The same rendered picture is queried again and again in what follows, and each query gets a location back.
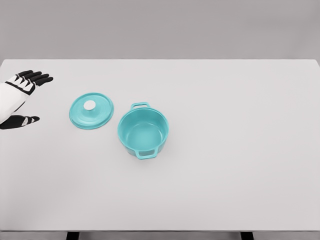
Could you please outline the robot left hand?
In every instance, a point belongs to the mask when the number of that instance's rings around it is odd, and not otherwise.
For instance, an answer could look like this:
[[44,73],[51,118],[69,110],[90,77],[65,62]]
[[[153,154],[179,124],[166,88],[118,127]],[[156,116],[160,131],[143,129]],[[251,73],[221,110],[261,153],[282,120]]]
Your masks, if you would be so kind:
[[28,97],[53,77],[41,71],[26,70],[0,83],[0,130],[22,128],[40,120],[38,116],[15,115]]

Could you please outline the teal pot lid white knob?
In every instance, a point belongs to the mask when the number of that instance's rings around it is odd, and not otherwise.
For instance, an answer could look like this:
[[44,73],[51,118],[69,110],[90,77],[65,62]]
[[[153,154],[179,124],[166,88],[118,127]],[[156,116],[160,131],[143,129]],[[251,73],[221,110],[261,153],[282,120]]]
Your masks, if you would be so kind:
[[69,109],[69,119],[77,128],[93,130],[109,122],[114,113],[112,100],[98,92],[77,97]]

